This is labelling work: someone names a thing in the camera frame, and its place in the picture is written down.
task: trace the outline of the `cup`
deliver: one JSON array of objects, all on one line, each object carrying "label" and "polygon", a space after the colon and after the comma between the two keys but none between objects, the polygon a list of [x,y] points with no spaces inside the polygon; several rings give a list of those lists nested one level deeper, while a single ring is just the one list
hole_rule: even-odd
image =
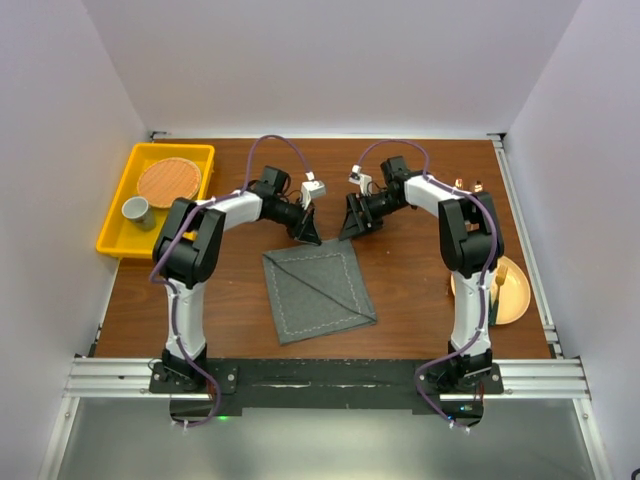
[{"label": "cup", "polygon": [[156,218],[147,199],[131,197],[122,205],[122,215],[140,230],[148,232],[156,226]]}]

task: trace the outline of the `robotic arm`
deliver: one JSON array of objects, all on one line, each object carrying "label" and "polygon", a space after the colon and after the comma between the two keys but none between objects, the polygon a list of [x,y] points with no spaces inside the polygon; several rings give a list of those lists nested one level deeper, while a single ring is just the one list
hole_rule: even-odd
[{"label": "robotic arm", "polygon": [[[449,353],[459,351],[476,335],[481,313],[480,295],[485,296],[484,304],[489,305],[489,289],[497,260],[504,253],[491,196],[486,192],[474,194],[491,214],[498,241],[494,260],[484,276],[483,285],[479,285],[482,268],[491,250],[492,234],[482,212],[465,195],[449,191],[448,186],[433,176],[425,179],[421,171],[411,172],[403,157],[390,158],[380,168],[386,188],[371,194],[371,177],[362,174],[359,166],[353,167],[349,181],[360,186],[360,193],[347,195],[347,215],[340,239],[379,230],[383,226],[383,216],[406,206],[422,208],[436,216],[439,221],[440,252],[456,286],[455,323],[449,341]],[[487,327],[488,309],[483,315],[483,325]],[[464,355],[452,358],[446,365],[446,383],[449,386],[475,380],[490,371],[492,351],[487,328],[479,333]]]},{"label": "robotic arm", "polygon": [[[237,191],[237,196],[221,200],[198,212],[187,230],[196,233],[195,240],[181,238],[160,270],[160,275],[173,286],[167,285],[170,325],[169,338],[162,353],[162,366],[164,371],[192,382],[194,388],[203,379],[185,360],[184,353],[201,368],[205,367],[207,344],[202,325],[204,292],[206,282],[218,262],[222,234],[243,223],[264,218],[284,225],[291,238],[315,245],[322,243],[314,226],[312,200],[326,193],[324,184],[315,180],[312,173],[307,174],[307,181],[301,187],[301,199],[290,203],[284,196],[285,187],[290,182],[291,177],[286,172],[265,167],[261,178],[251,182],[246,191]],[[185,219],[198,203],[204,202],[178,199],[171,206],[153,250],[155,263],[165,255]],[[180,332],[184,353],[173,333],[171,321],[174,316],[177,322],[175,330]]]}]

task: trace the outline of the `yellow tray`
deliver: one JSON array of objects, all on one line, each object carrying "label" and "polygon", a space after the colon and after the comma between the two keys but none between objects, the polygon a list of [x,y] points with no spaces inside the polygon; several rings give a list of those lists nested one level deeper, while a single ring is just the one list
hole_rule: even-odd
[{"label": "yellow tray", "polygon": [[138,178],[149,166],[164,158],[186,158],[195,163],[202,173],[202,182],[196,197],[202,200],[207,194],[213,172],[213,154],[214,149],[211,145],[139,143],[133,147],[98,237],[98,252],[117,258],[151,258],[153,246],[169,210],[153,209],[156,227],[149,232],[143,232],[122,216],[124,202],[138,194]]}]

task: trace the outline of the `gray cloth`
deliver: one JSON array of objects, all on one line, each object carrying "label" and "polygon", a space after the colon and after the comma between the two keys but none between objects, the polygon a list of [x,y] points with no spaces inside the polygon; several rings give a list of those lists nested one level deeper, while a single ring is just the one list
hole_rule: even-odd
[{"label": "gray cloth", "polygon": [[377,322],[350,241],[265,252],[262,262],[281,345]]}]

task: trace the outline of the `gray floor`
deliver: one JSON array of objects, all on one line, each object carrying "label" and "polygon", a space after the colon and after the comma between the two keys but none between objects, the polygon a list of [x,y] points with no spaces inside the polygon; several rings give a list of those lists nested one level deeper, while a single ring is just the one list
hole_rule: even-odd
[{"label": "gray floor", "polygon": [[59,478],[594,478],[571,401],[486,406],[471,435],[405,411],[261,409],[185,434],[167,400],[87,399]]}]

